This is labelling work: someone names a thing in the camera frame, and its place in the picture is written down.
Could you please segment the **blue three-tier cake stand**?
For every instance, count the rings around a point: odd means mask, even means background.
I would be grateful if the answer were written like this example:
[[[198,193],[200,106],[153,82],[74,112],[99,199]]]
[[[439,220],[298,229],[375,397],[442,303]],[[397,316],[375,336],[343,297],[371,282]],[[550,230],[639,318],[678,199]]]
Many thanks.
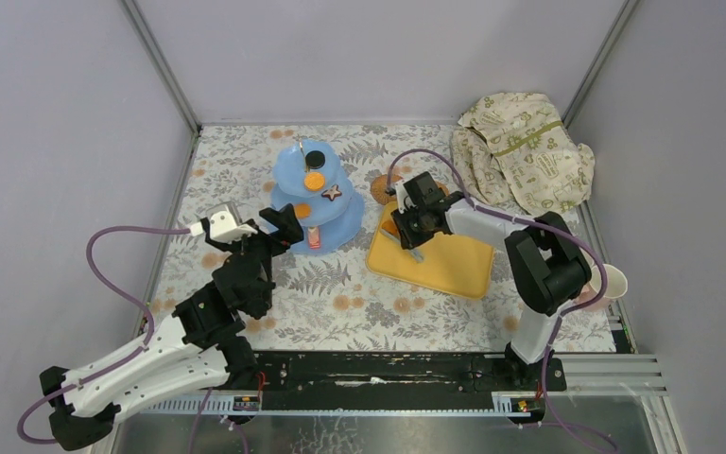
[[[321,169],[308,170],[304,155],[311,150],[325,154],[326,163]],[[325,177],[325,186],[317,192],[310,192],[303,184],[304,176],[320,172]],[[308,218],[299,219],[304,231],[304,240],[290,248],[295,254],[320,255],[332,253],[350,242],[360,231],[365,213],[365,202],[355,189],[334,149],[327,142],[312,139],[298,139],[294,145],[280,151],[272,169],[275,182],[270,192],[271,206],[281,209],[287,203],[294,206],[307,203],[311,207]],[[329,202],[321,193],[339,184],[343,195]],[[320,228],[321,247],[310,250],[307,244],[307,228]]]

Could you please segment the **pink cake slice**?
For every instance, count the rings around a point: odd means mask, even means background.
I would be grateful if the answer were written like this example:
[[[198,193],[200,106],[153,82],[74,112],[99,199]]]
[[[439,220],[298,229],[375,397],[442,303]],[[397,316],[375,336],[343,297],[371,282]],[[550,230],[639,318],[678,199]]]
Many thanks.
[[[321,247],[320,228],[318,226],[307,228],[307,244],[310,250],[318,250]]]

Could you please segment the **black round cookie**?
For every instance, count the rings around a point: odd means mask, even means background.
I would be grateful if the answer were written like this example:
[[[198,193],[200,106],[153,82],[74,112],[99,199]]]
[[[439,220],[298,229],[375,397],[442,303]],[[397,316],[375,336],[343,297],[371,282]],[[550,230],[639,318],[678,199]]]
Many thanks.
[[[308,170],[321,169],[326,163],[326,157],[320,150],[311,150],[304,155],[304,162]]]

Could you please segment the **star shaped cookie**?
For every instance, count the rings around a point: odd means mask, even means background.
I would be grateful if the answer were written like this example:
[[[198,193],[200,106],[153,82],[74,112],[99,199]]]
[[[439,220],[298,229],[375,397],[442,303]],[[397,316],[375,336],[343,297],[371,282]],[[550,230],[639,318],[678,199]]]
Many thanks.
[[[327,199],[329,202],[335,201],[336,199],[340,198],[343,195],[343,192],[341,191],[339,184],[333,184],[326,190],[324,190],[321,193],[321,196],[324,199]]]

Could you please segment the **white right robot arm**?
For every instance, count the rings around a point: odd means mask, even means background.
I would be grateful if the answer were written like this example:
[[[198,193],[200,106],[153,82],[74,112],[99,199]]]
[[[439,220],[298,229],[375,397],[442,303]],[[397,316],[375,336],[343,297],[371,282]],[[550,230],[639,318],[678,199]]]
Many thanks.
[[[514,285],[528,309],[509,342],[515,357],[506,361],[504,375],[513,388],[530,388],[542,376],[539,361],[550,351],[562,312],[592,278],[594,252],[557,213],[538,218],[509,215],[461,191],[445,193],[427,172],[390,183],[386,192],[397,202],[391,217],[405,250],[438,234],[504,248]]]

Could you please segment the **woven rattan coaster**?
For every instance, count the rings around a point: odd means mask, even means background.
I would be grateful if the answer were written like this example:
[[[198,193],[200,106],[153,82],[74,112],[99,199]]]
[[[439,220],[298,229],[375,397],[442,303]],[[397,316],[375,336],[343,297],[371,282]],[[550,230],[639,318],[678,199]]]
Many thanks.
[[[370,185],[372,198],[381,205],[395,201],[395,197],[387,191],[388,176],[383,174],[376,177]]]

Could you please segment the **light blue tongs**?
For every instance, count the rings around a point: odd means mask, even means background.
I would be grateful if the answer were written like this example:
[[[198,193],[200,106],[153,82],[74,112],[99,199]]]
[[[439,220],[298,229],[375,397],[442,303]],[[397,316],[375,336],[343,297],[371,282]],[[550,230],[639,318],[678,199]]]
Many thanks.
[[[392,233],[390,233],[389,231],[387,231],[385,229],[380,229],[379,230],[379,233],[382,234],[383,236],[385,236],[386,238],[388,238],[389,240],[391,240],[392,242],[394,242],[397,246],[400,247],[400,249],[403,252],[408,253],[417,263],[423,263],[424,256],[422,255],[421,252],[419,252],[416,249],[406,249],[406,248],[403,248],[402,247],[402,241],[401,241],[401,239],[399,237],[393,235]]]

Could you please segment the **orange round cookie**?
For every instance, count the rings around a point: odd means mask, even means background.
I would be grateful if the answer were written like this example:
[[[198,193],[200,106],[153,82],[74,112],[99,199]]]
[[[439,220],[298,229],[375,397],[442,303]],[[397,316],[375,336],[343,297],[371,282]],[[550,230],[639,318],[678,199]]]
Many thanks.
[[[381,228],[382,231],[387,232],[388,234],[390,234],[392,236],[397,237],[399,235],[399,232],[398,232],[398,229],[396,227],[396,224],[392,220],[390,220],[390,219],[385,220],[381,224],[380,228]]]

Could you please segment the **yellow serving tray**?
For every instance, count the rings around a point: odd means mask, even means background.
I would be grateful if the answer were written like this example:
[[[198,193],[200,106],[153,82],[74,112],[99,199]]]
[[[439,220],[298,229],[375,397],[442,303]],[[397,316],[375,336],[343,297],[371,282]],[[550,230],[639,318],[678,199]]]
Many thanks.
[[[466,236],[439,234],[416,252],[422,261],[378,230],[366,264],[376,274],[419,287],[471,300],[486,296],[492,281],[493,247]]]

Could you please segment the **orange waffle cookie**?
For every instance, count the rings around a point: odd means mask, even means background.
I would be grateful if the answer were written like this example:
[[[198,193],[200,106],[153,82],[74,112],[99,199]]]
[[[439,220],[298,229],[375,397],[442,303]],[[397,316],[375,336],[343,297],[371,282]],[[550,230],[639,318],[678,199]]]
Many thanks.
[[[304,176],[303,184],[306,190],[317,192],[325,186],[325,177],[320,172],[310,171]]]

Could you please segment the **orange flower cookie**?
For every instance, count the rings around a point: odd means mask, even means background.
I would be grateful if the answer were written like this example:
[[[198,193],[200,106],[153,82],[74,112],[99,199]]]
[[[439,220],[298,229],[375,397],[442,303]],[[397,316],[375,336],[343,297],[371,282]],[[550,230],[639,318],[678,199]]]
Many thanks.
[[[308,218],[311,215],[311,207],[307,203],[298,203],[294,206],[297,219]]]

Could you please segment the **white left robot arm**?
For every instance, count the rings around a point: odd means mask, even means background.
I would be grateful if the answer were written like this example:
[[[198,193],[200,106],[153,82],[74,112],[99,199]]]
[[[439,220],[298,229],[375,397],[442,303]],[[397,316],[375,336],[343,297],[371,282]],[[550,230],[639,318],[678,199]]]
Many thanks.
[[[272,307],[272,260],[303,241],[293,205],[265,208],[242,220],[228,205],[184,229],[164,236],[202,237],[226,253],[211,280],[154,320],[147,331],[103,358],[76,369],[52,366],[39,375],[43,402],[49,404],[50,444],[66,451],[92,445],[140,410],[170,397],[227,385],[249,389],[262,374],[249,341],[241,336],[245,316],[261,319]]]

